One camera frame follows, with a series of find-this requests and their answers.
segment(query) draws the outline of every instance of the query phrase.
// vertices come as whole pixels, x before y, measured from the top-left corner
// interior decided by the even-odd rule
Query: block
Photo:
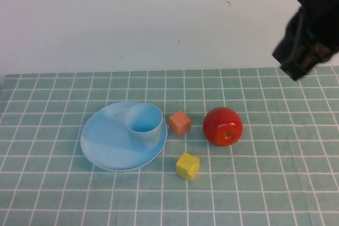
[[[181,136],[191,130],[191,119],[183,111],[179,111],[169,117],[169,127],[176,135]]]
[[[175,172],[189,181],[193,181],[200,168],[200,159],[189,153],[183,153],[176,162]]]

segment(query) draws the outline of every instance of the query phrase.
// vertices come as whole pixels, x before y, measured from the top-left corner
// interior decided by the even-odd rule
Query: white wall
[[[0,74],[277,66],[271,52],[298,6],[296,0],[0,0]]]

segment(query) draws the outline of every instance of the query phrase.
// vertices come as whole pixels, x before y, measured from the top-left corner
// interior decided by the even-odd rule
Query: red apple
[[[229,146],[240,139],[243,134],[243,123],[235,111],[226,107],[218,107],[205,116],[203,133],[214,145]]]

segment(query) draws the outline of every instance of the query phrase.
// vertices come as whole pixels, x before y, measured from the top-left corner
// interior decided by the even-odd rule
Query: plastic cup
[[[163,114],[150,103],[139,103],[130,107],[124,116],[124,123],[133,141],[144,148],[152,149],[159,143]]]

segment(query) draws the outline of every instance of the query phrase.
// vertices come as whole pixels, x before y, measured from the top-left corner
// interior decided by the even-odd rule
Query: plate
[[[167,126],[163,120],[158,145],[153,149],[136,146],[131,140],[123,117],[126,110],[139,102],[119,102],[94,113],[81,132],[81,149],[94,165],[108,171],[130,171],[151,162],[163,149]]]

